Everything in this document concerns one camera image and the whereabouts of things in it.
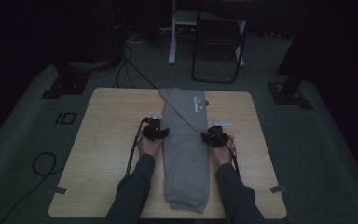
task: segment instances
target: chair leg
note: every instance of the chair leg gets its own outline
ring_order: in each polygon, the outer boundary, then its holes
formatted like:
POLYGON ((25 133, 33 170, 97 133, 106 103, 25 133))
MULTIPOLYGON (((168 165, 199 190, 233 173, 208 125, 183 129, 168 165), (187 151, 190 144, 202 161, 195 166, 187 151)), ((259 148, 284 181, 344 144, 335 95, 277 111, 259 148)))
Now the chair leg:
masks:
POLYGON ((242 54, 243 54, 243 48, 245 47, 245 43, 242 42, 241 44, 241 50, 240 50, 240 56, 238 57, 239 59, 237 60, 237 67, 235 69, 235 75, 234 75, 234 78, 231 79, 231 82, 235 81, 235 79, 237 79, 237 76, 238 76, 238 72, 240 70, 240 65, 241 65, 241 57, 242 57, 242 54))
POLYGON ((194 45, 193 45, 193 63, 191 65, 191 76, 193 77, 194 80, 199 81, 196 76, 194 75, 194 70, 196 67, 196 54, 197 54, 197 38, 194 40, 194 45))
POLYGON ((231 55, 230 55, 229 58, 228 58, 229 60, 231 60, 232 57, 235 55, 235 51, 237 50, 237 48, 238 48, 238 45, 233 48, 232 53, 231 53, 231 55))

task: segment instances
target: human hand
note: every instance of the human hand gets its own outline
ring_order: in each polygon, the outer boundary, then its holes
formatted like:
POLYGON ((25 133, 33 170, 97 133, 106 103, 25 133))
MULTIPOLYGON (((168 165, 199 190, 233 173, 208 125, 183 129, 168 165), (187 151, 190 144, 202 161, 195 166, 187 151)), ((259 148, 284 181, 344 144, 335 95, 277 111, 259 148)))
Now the human hand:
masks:
POLYGON ((161 148, 162 143, 164 142, 164 139, 158 139, 155 141, 151 141, 148 138, 144 137, 142 135, 142 132, 140 133, 141 140, 138 142, 138 150, 139 155, 142 154, 149 154, 153 156, 154 158, 157 157, 159 149, 161 148))
MULTIPOLYGON (((227 145, 230 147, 230 150, 233 154, 235 154, 235 147, 233 145, 234 136, 230 135, 228 137, 227 145)), ((212 151, 214 161, 217 165, 223 165, 226 163, 232 162, 232 156, 231 153, 227 150, 226 146, 222 147, 209 147, 209 149, 212 151)))

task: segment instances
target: dark background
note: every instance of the dark background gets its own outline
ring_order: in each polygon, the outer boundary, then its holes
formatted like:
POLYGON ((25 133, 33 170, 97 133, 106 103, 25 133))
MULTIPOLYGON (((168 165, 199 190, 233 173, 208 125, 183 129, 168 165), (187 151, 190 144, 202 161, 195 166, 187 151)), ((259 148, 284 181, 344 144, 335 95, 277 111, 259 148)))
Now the dark background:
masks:
MULTIPOLYGON (((111 57, 101 43, 113 38, 107 31, 115 25, 155 38, 159 27, 170 26, 171 1, 112 3, 113 12, 120 11, 108 20, 102 0, 0 1, 0 126, 34 77, 51 64, 55 44, 69 61, 91 62, 111 57)), ((279 73, 317 86, 358 161, 358 1, 255 3, 258 15, 249 32, 295 37, 279 73)), ((177 7, 191 9, 194 1, 178 0, 177 7)))

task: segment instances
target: gray carpet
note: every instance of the gray carpet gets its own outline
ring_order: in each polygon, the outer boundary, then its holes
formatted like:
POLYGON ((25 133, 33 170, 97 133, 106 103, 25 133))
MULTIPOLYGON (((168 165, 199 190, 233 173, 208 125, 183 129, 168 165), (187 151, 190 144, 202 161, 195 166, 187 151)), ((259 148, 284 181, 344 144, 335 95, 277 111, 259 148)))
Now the gray carpet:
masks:
MULTIPOLYGON (((314 110, 275 105, 269 93, 268 81, 287 79, 275 74, 290 40, 251 36, 245 48, 246 65, 240 70, 237 81, 229 85, 192 80, 191 44, 185 40, 178 40, 174 65, 168 65, 170 39, 167 35, 159 42, 144 42, 142 38, 132 41, 140 43, 128 44, 132 49, 131 62, 158 88, 248 91, 252 94, 276 175, 280 184, 288 188, 282 196, 290 223, 358 223, 358 166, 316 88, 309 83, 301 84, 314 110)), ((76 63, 76 66, 90 67, 83 63, 76 63)), ((152 88, 130 66, 128 73, 134 88, 152 88)), ((115 72, 94 72, 83 95, 42 100, 43 92, 50 88, 56 75, 49 67, 37 76, 0 129, 0 220, 43 179, 32 169, 36 155, 53 152, 57 155, 56 170, 65 165, 93 90, 112 87, 115 82, 115 72), (76 112, 74 124, 56 124, 61 112, 76 112)), ((120 87, 131 87, 126 67, 118 80, 120 87)), ((37 165, 46 172, 51 163, 51 158, 44 158, 37 165)), ((57 186, 60 176, 47 179, 13 210, 6 223, 102 223, 100 218, 48 215, 53 197, 49 189, 57 186)), ((197 220, 196 223, 215 222, 197 220)), ((269 220, 268 223, 285 221, 269 220)))

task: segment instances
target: gray sweatpants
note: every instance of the gray sweatpants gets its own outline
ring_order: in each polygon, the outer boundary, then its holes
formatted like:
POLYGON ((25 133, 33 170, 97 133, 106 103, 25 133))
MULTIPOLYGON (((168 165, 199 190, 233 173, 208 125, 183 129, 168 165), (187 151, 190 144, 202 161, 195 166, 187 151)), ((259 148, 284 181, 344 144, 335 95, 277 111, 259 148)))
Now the gray sweatpants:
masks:
POLYGON ((172 208, 202 213, 209 198, 209 152, 201 132, 208 128, 204 91, 159 89, 165 100, 164 191, 172 208))

